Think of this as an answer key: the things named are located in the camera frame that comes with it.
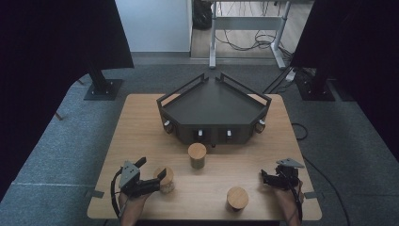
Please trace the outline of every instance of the black bag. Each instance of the black bag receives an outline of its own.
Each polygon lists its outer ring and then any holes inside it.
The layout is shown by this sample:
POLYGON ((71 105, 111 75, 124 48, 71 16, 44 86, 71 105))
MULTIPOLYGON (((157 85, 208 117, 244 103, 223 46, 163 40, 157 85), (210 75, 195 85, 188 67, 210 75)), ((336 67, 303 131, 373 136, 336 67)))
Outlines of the black bag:
POLYGON ((212 27, 212 2, 194 0, 193 2, 193 28, 206 30, 212 27))

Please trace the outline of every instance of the wooden floor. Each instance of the wooden floor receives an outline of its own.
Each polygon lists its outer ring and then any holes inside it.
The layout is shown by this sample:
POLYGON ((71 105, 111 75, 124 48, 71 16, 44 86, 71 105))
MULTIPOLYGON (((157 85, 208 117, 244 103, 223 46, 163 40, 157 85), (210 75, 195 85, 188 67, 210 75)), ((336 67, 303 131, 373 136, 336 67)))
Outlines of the wooden floor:
MULTIPOLYGON (((295 51, 303 27, 308 20, 313 1, 304 1, 303 3, 293 3, 288 14, 288 20, 282 34, 280 46, 290 53, 295 51)), ((217 16, 281 16, 285 10, 285 3, 274 2, 223 2, 217 3, 217 16)), ((272 41, 276 31, 246 31, 246 30, 217 30, 216 37, 219 40, 233 43, 241 48, 249 48, 255 43, 255 36, 265 35, 258 40, 272 41)), ((227 43, 216 40, 217 58, 242 58, 242 57, 260 57, 274 58, 268 48, 268 45, 255 47, 247 51, 234 50, 227 43)), ((211 29, 197 30, 193 29, 191 42, 192 58, 209 57, 209 45, 211 41, 211 29)))

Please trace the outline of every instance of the white wall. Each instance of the white wall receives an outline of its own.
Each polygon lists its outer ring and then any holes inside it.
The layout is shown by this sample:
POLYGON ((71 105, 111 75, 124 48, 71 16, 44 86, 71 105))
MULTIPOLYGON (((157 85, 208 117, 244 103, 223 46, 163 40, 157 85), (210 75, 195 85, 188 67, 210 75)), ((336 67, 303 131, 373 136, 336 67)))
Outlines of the white wall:
POLYGON ((131 52, 189 52, 191 0, 116 0, 131 52))

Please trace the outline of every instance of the human hand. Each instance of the human hand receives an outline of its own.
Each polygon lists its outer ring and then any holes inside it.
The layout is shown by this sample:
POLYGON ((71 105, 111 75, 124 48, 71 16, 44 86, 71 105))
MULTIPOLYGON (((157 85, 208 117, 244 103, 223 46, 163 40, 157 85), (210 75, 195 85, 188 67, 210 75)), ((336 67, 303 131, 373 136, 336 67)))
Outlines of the human hand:
MULTIPOLYGON (((299 181, 295 187, 295 192, 298 194, 299 200, 302 203, 304 195, 301 191, 303 182, 299 181)), ((289 226, 300 225, 299 213, 295 203, 295 197, 291 190, 283 190, 278 187, 273 187, 273 191, 277 197, 279 208, 281 209, 284 219, 289 226)))
POLYGON ((152 193, 142 195, 137 198, 130 198, 124 193, 120 193, 118 201, 120 203, 120 225, 134 226, 143 213, 144 204, 152 193))

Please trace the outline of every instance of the person's left hand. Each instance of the person's left hand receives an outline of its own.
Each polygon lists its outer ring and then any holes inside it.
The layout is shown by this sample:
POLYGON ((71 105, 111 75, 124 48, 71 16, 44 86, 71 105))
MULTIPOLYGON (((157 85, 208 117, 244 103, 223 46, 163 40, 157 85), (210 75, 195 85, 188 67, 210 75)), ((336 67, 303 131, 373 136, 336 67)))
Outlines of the person's left hand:
POLYGON ((144 204, 151 194, 152 193, 129 199, 127 195, 122 192, 120 193, 118 197, 120 211, 122 211, 124 205, 124 210, 120 217, 121 226, 134 226, 136 224, 143 213, 144 204))

